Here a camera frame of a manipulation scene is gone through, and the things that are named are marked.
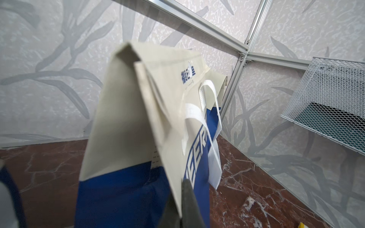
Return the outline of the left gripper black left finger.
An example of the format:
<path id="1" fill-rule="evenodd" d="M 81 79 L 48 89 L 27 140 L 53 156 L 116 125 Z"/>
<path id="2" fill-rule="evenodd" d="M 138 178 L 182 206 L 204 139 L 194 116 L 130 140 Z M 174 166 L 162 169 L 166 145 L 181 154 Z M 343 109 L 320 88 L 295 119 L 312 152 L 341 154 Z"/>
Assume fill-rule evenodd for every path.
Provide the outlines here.
<path id="1" fill-rule="evenodd" d="M 163 214 L 159 220 L 158 228 L 181 228 L 182 221 L 178 214 L 173 195 L 170 194 L 166 202 Z"/>

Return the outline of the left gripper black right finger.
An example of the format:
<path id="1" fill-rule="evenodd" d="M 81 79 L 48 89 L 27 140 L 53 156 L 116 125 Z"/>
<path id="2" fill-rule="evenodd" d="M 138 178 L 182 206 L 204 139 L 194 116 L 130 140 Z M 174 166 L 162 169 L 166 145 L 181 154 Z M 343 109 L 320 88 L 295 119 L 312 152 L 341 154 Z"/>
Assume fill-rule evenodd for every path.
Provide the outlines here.
<path id="1" fill-rule="evenodd" d="M 191 182 L 185 179 L 182 183 L 181 228 L 205 227 Z"/>

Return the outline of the blue beige takeout bag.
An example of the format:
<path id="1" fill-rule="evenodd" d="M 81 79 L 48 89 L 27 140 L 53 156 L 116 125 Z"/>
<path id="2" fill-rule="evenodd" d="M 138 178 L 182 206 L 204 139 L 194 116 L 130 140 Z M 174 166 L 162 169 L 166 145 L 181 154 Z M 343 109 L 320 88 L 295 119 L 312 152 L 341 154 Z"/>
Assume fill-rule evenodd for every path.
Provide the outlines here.
<path id="1" fill-rule="evenodd" d="M 113 54 L 79 176 L 76 228 L 157 228 L 191 182 L 206 228 L 222 169 L 226 77 L 195 51 L 126 42 Z"/>
<path id="2" fill-rule="evenodd" d="M 26 228 L 19 189 L 1 160 L 1 228 Z"/>

